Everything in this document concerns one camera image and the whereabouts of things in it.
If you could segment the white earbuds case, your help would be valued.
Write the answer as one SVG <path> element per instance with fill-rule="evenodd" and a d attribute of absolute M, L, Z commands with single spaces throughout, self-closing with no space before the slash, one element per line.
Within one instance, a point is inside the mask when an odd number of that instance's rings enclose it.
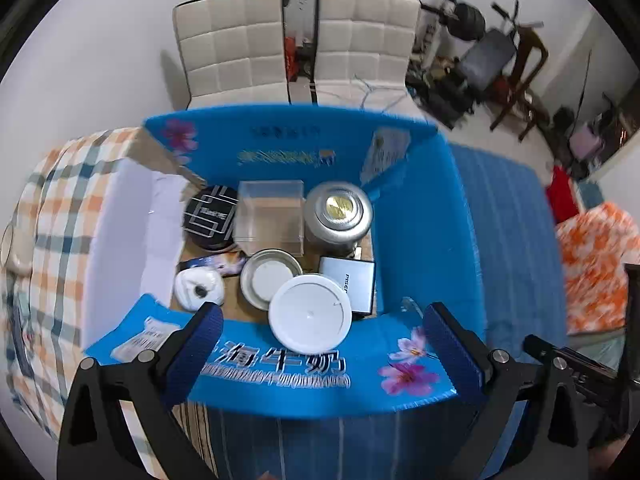
<path fill-rule="evenodd" d="M 175 277 L 174 296 L 183 310 L 196 312 L 206 302 L 224 304 L 224 279 L 208 266 L 180 271 Z"/>

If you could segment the galaxy print lighter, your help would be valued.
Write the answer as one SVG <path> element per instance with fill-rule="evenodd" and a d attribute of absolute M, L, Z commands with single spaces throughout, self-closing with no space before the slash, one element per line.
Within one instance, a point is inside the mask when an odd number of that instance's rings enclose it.
<path fill-rule="evenodd" d="M 247 262 L 247 255 L 239 252 L 222 252 L 198 258 L 192 258 L 179 263 L 179 270 L 192 268 L 211 268 L 216 270 L 223 278 L 240 275 Z"/>

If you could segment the silver round lid tin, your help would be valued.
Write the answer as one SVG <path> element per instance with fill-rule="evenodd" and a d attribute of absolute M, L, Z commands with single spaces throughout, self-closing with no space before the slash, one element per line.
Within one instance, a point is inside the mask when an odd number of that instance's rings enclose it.
<path fill-rule="evenodd" d="M 240 275 L 244 299 L 254 308 L 268 311 L 270 301 L 287 281 L 303 274 L 303 268 L 289 252 L 267 248 L 252 255 Z"/>

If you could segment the white round jar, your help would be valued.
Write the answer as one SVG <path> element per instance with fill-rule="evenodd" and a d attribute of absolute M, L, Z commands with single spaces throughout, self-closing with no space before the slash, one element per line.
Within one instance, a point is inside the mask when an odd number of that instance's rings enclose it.
<path fill-rule="evenodd" d="M 284 283 L 268 310 L 273 336 L 304 356 L 335 350 L 352 326 L 349 296 L 332 278 L 303 274 Z"/>

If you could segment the grey metal flask box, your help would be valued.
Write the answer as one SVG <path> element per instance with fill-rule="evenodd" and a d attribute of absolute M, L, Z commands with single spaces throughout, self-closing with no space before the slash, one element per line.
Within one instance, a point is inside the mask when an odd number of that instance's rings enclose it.
<path fill-rule="evenodd" d="M 346 292 L 352 314 L 364 318 L 373 313 L 375 263 L 373 261 L 323 256 L 319 273 L 336 281 Z"/>

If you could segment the black round patterned case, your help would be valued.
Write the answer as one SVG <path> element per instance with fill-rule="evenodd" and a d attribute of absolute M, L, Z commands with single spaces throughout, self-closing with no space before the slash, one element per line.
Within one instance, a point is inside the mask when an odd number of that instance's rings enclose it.
<path fill-rule="evenodd" d="M 233 226 L 238 206 L 235 188 L 214 185 L 203 188 L 186 204 L 182 226 L 195 246 L 220 254 L 235 248 Z"/>

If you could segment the clear plastic cube box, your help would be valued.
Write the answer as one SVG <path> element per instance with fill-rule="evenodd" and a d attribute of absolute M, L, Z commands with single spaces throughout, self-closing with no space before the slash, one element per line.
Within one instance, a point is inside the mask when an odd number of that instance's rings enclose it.
<path fill-rule="evenodd" d="M 304 185 L 301 180 L 241 181 L 233 238 L 247 255 L 278 248 L 304 254 Z"/>

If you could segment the silver round tin can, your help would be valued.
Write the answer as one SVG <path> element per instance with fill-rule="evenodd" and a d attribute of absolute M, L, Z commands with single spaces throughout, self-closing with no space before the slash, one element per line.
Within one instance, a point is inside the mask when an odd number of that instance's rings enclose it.
<path fill-rule="evenodd" d="M 306 241 L 331 255 L 351 254 L 369 232 L 373 209 L 358 186 L 342 181 L 324 182 L 306 197 L 303 218 Z"/>

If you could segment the orange floral cushion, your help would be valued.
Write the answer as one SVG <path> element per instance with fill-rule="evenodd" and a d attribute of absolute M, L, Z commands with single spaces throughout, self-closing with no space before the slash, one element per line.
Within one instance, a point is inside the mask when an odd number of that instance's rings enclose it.
<path fill-rule="evenodd" d="M 639 262 L 639 227 L 619 206 L 605 202 L 559 224 L 570 335 L 623 327 L 628 301 L 627 263 Z"/>

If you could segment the red bag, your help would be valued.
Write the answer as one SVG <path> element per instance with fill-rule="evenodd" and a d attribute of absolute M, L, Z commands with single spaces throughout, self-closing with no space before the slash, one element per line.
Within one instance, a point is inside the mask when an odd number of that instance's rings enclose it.
<path fill-rule="evenodd" d="M 546 196 L 555 224 L 561 224 L 580 214 L 572 179 L 561 166 L 553 166 L 551 182 L 546 187 Z"/>

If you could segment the pink small suitcase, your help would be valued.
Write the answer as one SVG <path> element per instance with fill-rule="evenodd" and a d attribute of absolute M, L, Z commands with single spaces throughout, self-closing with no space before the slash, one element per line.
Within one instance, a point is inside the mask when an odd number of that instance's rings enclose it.
<path fill-rule="evenodd" d="M 592 159 L 603 148 L 603 139 L 585 122 L 570 136 L 570 150 L 580 162 Z"/>

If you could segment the barbell weight bench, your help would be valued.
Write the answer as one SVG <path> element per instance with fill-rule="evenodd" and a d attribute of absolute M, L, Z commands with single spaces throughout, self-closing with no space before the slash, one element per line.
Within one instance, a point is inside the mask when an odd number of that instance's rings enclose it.
<path fill-rule="evenodd" d="M 482 12 L 469 3 L 442 0 L 439 6 L 430 6 L 420 1 L 406 86 L 424 118 L 431 117 L 454 128 L 465 115 L 474 112 L 476 104 L 502 92 L 495 86 L 502 86 L 503 79 L 512 72 L 518 46 L 518 37 L 512 36 L 513 27 L 540 23 L 522 24 L 516 12 L 494 6 L 505 25 L 489 27 Z M 308 64 L 310 97 L 317 104 L 310 88 L 314 36 L 297 51 Z"/>

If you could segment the left white padded chair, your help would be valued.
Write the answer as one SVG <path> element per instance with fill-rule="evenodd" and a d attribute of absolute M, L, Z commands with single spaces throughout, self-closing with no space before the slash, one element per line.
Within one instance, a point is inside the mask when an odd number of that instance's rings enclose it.
<path fill-rule="evenodd" d="M 283 0 L 191 0 L 172 22 L 190 110 L 291 101 Z"/>

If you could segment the brown wooden chair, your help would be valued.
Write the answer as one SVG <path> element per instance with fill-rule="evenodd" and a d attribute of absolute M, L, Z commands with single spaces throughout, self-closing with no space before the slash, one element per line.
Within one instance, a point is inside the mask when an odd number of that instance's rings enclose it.
<path fill-rule="evenodd" d="M 539 75 L 548 61 L 549 51 L 535 32 L 536 28 L 541 28 L 541 24 L 515 25 L 512 36 L 518 37 L 516 47 L 515 62 L 512 72 L 503 79 L 503 85 L 495 86 L 502 90 L 502 109 L 498 116 L 492 121 L 490 130 L 500 125 L 511 112 L 518 106 L 524 110 L 524 120 L 526 126 L 518 135 L 518 142 L 522 142 L 529 131 L 538 126 L 541 122 L 548 122 L 548 110 L 542 104 L 539 96 L 530 88 L 534 79 Z M 524 72 L 530 55 L 533 50 L 539 53 L 539 60 L 526 77 Z"/>

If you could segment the right white padded chair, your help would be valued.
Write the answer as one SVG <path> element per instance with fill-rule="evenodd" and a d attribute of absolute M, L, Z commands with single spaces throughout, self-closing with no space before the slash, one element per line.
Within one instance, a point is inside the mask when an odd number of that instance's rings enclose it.
<path fill-rule="evenodd" d="M 420 12 L 420 0 L 317 0 L 310 76 L 314 102 L 318 80 L 360 76 L 407 88 Z M 411 115 L 394 116 L 422 120 L 424 115 L 412 100 Z"/>

